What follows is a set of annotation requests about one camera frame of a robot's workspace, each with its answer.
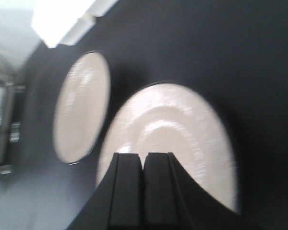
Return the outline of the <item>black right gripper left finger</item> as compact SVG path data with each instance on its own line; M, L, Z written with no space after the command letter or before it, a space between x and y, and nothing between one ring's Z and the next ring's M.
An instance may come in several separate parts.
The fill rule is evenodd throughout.
M110 166L70 230L141 228L142 165L137 154L114 153Z

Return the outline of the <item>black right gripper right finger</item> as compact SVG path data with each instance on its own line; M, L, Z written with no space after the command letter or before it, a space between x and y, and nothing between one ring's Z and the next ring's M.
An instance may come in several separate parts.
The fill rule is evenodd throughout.
M172 153L149 153L144 163L144 225L148 230L205 230L206 191Z

